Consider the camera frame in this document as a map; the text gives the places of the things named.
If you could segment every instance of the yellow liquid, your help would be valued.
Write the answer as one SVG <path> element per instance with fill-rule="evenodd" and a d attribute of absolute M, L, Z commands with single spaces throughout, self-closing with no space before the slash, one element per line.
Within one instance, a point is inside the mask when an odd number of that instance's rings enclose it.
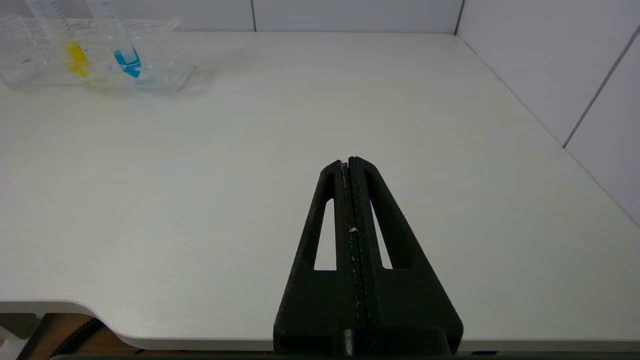
<path fill-rule="evenodd" d="M 89 67 L 89 60 L 87 60 L 80 44 L 77 41 L 74 41 L 67 42 L 66 45 L 67 51 L 73 60 L 72 62 L 67 63 L 67 68 L 83 78 L 89 76 L 89 71 L 87 70 L 87 67 Z"/>

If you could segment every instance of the table surface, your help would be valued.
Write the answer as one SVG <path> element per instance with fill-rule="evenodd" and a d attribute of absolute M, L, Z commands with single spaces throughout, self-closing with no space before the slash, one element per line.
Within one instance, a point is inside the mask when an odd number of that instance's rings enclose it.
<path fill-rule="evenodd" d="M 92 313 L 143 348 L 269 348 L 317 177 L 361 156 L 463 350 L 640 342 L 640 230 L 461 39 L 173 40 L 210 75 L 176 96 L 0 89 L 0 311 Z"/>

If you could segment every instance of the yellow test tube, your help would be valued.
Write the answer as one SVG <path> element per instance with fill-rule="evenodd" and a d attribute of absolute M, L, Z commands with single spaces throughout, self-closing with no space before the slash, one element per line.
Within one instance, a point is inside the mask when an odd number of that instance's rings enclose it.
<path fill-rule="evenodd" d="M 83 78 L 89 76 L 90 65 L 80 43 L 57 0 L 26 0 L 47 38 L 58 49 L 69 71 Z"/>

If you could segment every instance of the blue liquid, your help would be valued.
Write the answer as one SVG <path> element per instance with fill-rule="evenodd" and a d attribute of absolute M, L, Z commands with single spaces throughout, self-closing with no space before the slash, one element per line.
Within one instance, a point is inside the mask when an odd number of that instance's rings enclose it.
<path fill-rule="evenodd" d="M 140 57 L 138 56 L 138 52 L 135 49 L 133 49 L 133 54 L 136 58 L 133 61 L 129 62 L 124 59 L 124 56 L 122 55 L 120 50 L 116 50 L 113 53 L 113 56 L 115 56 L 116 61 L 122 68 L 122 71 L 137 79 L 138 77 L 140 77 L 140 68 L 142 68 L 142 62 L 140 62 Z"/>

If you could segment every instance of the black cable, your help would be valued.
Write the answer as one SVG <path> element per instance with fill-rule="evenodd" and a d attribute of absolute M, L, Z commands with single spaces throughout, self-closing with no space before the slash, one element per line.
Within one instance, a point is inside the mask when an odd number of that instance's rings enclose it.
<path fill-rule="evenodd" d="M 71 335 L 67 336 L 65 341 L 62 341 L 49 356 L 49 359 L 62 354 L 73 354 L 85 341 L 103 327 L 104 324 L 102 321 L 92 318 L 77 328 Z"/>

